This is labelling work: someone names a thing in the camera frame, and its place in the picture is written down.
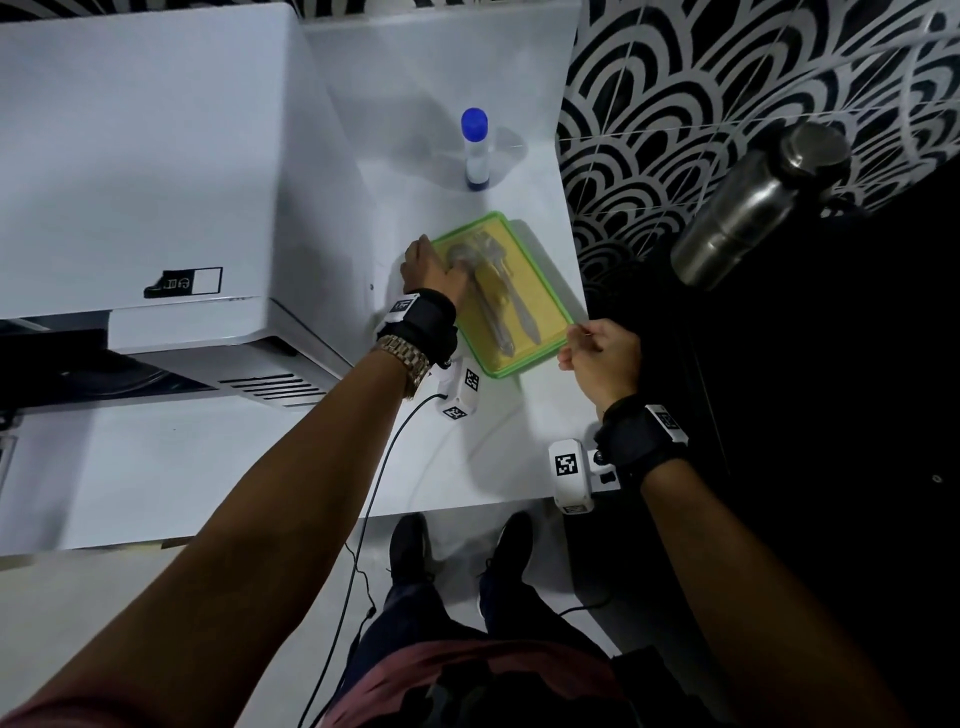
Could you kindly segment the person's left hand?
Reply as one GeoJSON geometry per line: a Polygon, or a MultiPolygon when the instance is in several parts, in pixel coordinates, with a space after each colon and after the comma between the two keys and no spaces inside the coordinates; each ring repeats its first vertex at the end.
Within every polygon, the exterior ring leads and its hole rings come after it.
{"type": "Polygon", "coordinates": [[[470,285],[470,275],[463,263],[449,266],[447,263],[405,263],[399,268],[403,292],[411,294],[420,289],[430,289],[450,300],[456,310],[461,310],[470,285]]]}

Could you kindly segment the person's right hand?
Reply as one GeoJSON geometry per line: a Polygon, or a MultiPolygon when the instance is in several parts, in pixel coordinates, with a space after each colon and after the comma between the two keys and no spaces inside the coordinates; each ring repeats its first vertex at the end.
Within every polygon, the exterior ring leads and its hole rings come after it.
{"type": "Polygon", "coordinates": [[[600,420],[621,400],[639,392],[642,344],[637,334],[610,319],[597,322],[599,352],[586,372],[572,372],[582,394],[594,405],[600,420]]]}

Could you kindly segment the green-rimmed clear food container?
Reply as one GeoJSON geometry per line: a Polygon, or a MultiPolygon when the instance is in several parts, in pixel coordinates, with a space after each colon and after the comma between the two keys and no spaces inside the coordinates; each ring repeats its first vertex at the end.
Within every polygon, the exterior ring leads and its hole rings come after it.
{"type": "Polygon", "coordinates": [[[499,351],[478,308],[473,285],[469,283],[457,326],[463,341],[487,376],[494,380],[508,378],[550,357],[566,342],[567,329],[572,323],[570,312],[502,213],[487,213],[434,239],[433,244],[448,266],[452,265],[448,262],[447,252],[455,244],[466,244],[483,258],[484,262],[477,271],[479,283],[490,304],[501,315],[515,346],[513,357],[507,357],[499,351]],[[478,246],[476,235],[480,232],[488,233],[505,248],[508,271],[520,297],[534,317],[542,339],[540,345],[534,345],[522,330],[498,271],[478,246]]]}

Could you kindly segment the person's right forearm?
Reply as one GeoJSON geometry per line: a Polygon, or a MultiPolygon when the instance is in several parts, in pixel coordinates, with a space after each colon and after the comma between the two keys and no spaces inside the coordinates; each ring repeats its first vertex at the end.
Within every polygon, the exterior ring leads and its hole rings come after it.
{"type": "Polygon", "coordinates": [[[913,728],[866,653],[683,459],[641,494],[739,720],[760,728],[913,728]]]}

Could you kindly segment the metal fork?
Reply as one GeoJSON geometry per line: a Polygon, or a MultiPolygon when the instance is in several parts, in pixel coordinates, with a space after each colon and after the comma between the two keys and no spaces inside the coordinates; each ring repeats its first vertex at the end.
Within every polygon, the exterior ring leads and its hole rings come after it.
{"type": "Polygon", "coordinates": [[[497,271],[503,284],[505,285],[522,331],[534,343],[534,345],[541,345],[543,343],[543,339],[538,325],[526,303],[523,301],[520,292],[514,284],[513,278],[508,271],[506,265],[506,249],[495,237],[492,237],[486,231],[478,232],[476,234],[476,239],[483,256],[497,271]]]}

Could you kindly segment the metal spoon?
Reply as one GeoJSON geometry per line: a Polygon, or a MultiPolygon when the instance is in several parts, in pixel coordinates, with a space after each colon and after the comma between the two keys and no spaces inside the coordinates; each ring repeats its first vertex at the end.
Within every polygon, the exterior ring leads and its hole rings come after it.
{"type": "Polygon", "coordinates": [[[462,263],[464,265],[469,274],[478,309],[486,321],[486,326],[495,345],[503,356],[512,358],[516,354],[514,340],[506,323],[498,311],[491,305],[479,282],[477,271],[484,262],[483,257],[476,249],[467,244],[455,244],[449,247],[446,256],[448,264],[454,265],[456,263],[462,263]]]}

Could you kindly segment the gold metal wristwatch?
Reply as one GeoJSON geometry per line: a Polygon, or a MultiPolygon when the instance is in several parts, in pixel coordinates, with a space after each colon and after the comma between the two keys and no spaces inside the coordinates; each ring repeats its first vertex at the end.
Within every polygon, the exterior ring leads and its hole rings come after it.
{"type": "Polygon", "coordinates": [[[396,334],[379,337],[374,349],[389,354],[403,365],[406,377],[404,398],[413,400],[432,369],[426,355],[414,344],[396,334]]]}

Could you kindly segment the person's black right shoe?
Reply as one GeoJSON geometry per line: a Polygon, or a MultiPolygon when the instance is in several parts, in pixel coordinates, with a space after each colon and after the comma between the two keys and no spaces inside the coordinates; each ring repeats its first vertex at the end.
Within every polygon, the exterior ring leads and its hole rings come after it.
{"type": "Polygon", "coordinates": [[[492,555],[486,560],[483,577],[522,582],[533,553],[534,539],[534,521],[530,513],[513,513],[501,529],[492,555]]]}

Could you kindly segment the person's black shoe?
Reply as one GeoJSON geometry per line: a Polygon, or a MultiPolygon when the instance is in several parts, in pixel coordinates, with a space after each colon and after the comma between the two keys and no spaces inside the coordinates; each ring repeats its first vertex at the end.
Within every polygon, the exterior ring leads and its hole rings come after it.
{"type": "Polygon", "coordinates": [[[428,564],[429,538],[421,513],[402,516],[392,530],[389,545],[391,585],[401,587],[430,583],[434,574],[428,564]]]}
{"type": "Polygon", "coordinates": [[[492,555],[486,560],[483,577],[522,582],[533,553],[534,539],[534,521],[530,513],[513,513],[501,529],[492,555]]]}

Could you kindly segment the stainless steel flask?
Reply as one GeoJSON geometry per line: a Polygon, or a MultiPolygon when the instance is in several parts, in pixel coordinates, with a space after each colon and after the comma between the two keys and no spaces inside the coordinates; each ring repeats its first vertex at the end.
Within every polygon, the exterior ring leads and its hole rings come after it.
{"type": "Polygon", "coordinates": [[[730,169],[669,252],[683,285],[713,290],[790,219],[822,209],[850,171],[845,133],[805,121],[780,129],[730,169]]]}

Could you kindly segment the black and white printer label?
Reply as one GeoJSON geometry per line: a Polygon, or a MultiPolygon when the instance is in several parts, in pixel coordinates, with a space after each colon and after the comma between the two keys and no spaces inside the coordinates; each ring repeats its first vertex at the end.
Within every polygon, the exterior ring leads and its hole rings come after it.
{"type": "Polygon", "coordinates": [[[221,266],[185,270],[163,271],[158,280],[143,290],[143,298],[185,298],[218,295],[221,292],[223,268],[221,266]]]}

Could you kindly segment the black backpack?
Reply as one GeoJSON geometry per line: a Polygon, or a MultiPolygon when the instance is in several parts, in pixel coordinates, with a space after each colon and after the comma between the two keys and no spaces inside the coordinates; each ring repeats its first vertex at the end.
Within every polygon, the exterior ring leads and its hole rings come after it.
{"type": "Polygon", "coordinates": [[[879,210],[843,194],[710,292],[659,252],[585,285],[708,482],[868,653],[960,728],[960,154],[879,210]]]}

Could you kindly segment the person's black left shoe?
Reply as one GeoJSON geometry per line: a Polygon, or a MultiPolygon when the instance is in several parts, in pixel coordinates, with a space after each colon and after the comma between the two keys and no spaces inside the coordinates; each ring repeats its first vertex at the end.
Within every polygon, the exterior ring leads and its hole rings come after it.
{"type": "Polygon", "coordinates": [[[428,564],[429,538],[421,513],[402,516],[392,530],[389,545],[391,585],[401,587],[430,583],[434,574],[428,564]]]}

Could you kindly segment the large white printer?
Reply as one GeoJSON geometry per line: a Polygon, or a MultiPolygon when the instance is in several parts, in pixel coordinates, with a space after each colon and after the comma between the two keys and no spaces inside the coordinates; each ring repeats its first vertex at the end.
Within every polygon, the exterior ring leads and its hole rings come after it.
{"type": "Polygon", "coordinates": [[[375,209],[289,6],[0,26],[0,408],[316,406],[368,351],[375,209]]]}

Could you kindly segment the person's red shirt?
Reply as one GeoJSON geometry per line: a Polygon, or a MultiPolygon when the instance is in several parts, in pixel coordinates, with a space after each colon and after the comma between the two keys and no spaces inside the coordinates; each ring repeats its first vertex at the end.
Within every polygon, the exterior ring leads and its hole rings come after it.
{"type": "Polygon", "coordinates": [[[640,728],[612,662],[544,640],[431,640],[378,661],[320,728],[640,728]]]}

